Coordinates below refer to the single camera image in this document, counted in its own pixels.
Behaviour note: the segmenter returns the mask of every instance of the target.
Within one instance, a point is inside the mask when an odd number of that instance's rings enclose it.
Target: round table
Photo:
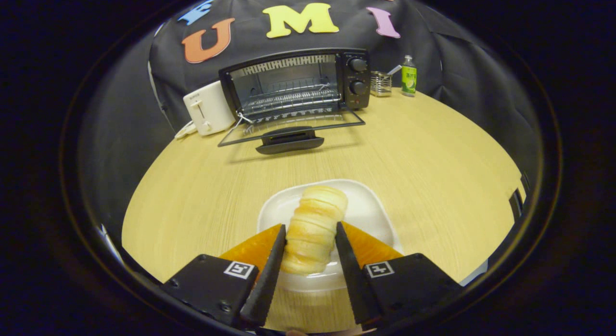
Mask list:
[[[405,254],[423,253],[461,281],[513,225],[521,173],[483,129],[424,95],[370,97],[365,126],[318,130],[316,149],[262,155],[260,141],[217,147],[225,132],[173,140],[132,196],[122,245],[165,282],[196,255],[220,255],[256,233],[259,211],[283,189],[357,180],[380,198]],[[345,289],[277,288],[266,327],[328,332],[356,327]]]

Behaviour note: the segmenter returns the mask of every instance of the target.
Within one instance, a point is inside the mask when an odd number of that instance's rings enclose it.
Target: metal utensil holder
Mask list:
[[[370,75],[370,94],[377,97],[391,96],[391,75],[372,71]]]

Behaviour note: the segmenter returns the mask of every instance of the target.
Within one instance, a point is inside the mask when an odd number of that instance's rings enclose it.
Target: yellow letter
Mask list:
[[[291,33],[284,23],[292,27],[298,33],[303,33],[312,22],[308,30],[313,33],[336,33],[338,27],[334,26],[330,18],[329,8],[326,3],[313,2],[304,7],[302,13],[291,9],[286,5],[272,6],[264,9],[263,13],[270,15],[271,30],[266,34],[268,38],[279,38]]]

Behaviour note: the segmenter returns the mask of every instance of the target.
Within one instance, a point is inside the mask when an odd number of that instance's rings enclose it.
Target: square plate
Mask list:
[[[327,185],[345,192],[348,196],[345,222],[369,233],[404,254],[398,235],[389,217],[387,217],[383,204],[370,188],[355,180],[327,180],[297,185],[276,193],[265,202],[259,213],[257,233],[279,223],[288,227],[293,211],[299,206],[299,199],[304,189],[311,185]],[[323,292],[346,288],[345,277],[339,261],[338,251],[334,247],[330,263],[327,264],[323,272],[303,276],[281,271],[278,284],[280,287],[296,292]]]

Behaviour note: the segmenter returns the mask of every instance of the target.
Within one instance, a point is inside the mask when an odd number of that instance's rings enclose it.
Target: bread roll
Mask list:
[[[309,275],[323,272],[330,262],[336,224],[345,218],[344,192],[324,185],[306,188],[286,232],[281,270]]]

